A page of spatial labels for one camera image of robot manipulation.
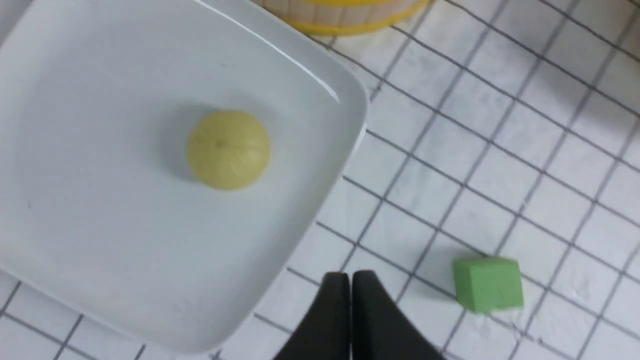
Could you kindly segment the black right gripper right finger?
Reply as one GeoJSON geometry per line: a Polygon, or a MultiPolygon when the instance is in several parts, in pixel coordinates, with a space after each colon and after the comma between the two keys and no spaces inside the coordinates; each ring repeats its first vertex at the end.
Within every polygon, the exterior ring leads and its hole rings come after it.
{"type": "Polygon", "coordinates": [[[398,308],[372,270],[352,276],[354,360],[443,360],[398,308]]]}

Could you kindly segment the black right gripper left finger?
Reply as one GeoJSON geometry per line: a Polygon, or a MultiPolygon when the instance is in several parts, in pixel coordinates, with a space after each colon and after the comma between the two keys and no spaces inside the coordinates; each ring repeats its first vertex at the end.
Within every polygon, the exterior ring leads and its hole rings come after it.
{"type": "Polygon", "coordinates": [[[300,324],[276,360],[349,360],[351,285],[347,273],[327,272],[300,324]]]}

